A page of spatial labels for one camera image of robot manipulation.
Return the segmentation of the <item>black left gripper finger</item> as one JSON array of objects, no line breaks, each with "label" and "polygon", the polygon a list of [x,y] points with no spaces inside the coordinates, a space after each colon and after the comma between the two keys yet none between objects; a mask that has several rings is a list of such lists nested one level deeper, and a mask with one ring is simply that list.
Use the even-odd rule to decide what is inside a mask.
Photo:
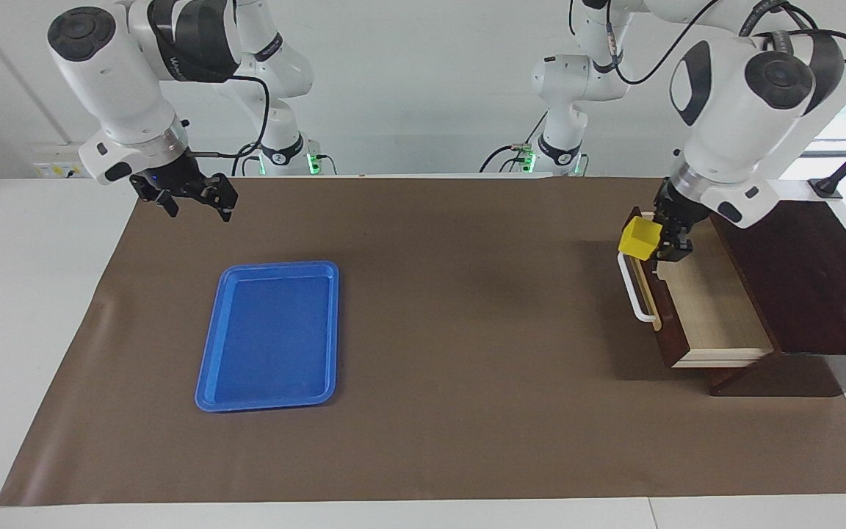
[{"label": "black left gripper finger", "polygon": [[679,262],[694,251],[694,243],[688,228],[666,228],[662,230],[658,247],[658,260]]}]

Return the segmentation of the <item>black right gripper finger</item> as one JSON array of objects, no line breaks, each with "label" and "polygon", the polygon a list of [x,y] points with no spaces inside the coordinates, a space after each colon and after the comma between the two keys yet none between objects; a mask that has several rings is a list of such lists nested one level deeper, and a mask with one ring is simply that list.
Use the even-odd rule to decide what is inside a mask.
[{"label": "black right gripper finger", "polygon": [[168,217],[177,217],[179,207],[168,190],[156,190],[150,184],[137,184],[137,195],[141,201],[163,208]]},{"label": "black right gripper finger", "polygon": [[214,174],[203,181],[202,204],[214,208],[225,223],[231,221],[238,197],[237,191],[225,174]]}]

